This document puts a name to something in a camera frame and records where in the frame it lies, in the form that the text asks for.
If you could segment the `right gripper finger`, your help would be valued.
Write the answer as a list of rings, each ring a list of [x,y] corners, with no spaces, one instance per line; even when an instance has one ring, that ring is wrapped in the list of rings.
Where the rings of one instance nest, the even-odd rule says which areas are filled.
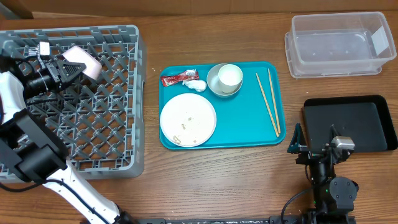
[[[330,146],[336,146],[338,140],[340,139],[340,134],[339,132],[336,130],[335,125],[332,124],[330,126],[330,134],[329,134],[329,138],[330,138]]]
[[[308,152],[308,146],[300,123],[295,125],[294,134],[287,152],[291,154]]]

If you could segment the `small pink-white bowl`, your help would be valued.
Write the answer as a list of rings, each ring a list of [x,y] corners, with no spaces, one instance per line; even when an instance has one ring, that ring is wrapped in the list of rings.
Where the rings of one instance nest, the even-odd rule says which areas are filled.
[[[68,62],[84,63],[86,68],[83,73],[94,80],[98,79],[102,71],[102,65],[81,47],[73,46],[62,55]]]

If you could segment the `white cup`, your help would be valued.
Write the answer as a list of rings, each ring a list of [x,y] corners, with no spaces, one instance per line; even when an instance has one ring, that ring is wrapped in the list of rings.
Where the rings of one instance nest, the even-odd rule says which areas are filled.
[[[242,70],[234,64],[223,65],[218,71],[219,86],[223,93],[234,93],[243,80]]]

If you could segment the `grey bowl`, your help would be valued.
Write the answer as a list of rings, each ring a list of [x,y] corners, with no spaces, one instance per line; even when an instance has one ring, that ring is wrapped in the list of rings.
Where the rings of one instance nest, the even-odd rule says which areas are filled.
[[[218,71],[223,65],[226,65],[226,64],[227,63],[220,63],[220,64],[215,65],[214,67],[212,67],[210,69],[210,71],[208,72],[207,77],[206,77],[206,82],[208,84],[208,87],[216,96],[218,96],[220,98],[232,97],[240,90],[240,88],[243,84],[243,81],[242,81],[241,84],[238,86],[238,89],[234,93],[231,93],[231,94],[226,94],[221,91],[220,86],[219,86]]]

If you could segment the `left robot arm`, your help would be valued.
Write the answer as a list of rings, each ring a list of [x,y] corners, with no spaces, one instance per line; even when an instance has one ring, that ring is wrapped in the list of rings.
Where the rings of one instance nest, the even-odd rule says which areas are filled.
[[[44,186],[63,197],[89,223],[136,223],[114,202],[97,192],[74,168],[63,141],[37,119],[25,101],[69,87],[87,65],[49,61],[24,75],[25,58],[1,57],[1,163],[30,188]]]

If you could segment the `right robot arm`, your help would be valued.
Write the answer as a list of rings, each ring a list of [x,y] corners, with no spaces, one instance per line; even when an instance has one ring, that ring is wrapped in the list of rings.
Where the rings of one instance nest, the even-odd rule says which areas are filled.
[[[307,146],[302,127],[295,125],[294,135],[287,150],[298,155],[296,163],[305,166],[305,175],[310,188],[294,195],[285,203],[280,213],[282,223],[355,223],[349,216],[354,210],[359,186],[356,182],[335,174],[335,165],[346,161],[354,153],[355,144],[350,137],[341,136],[330,126],[330,142],[321,149]],[[296,198],[313,193],[314,208],[297,218],[285,218],[287,206]]]

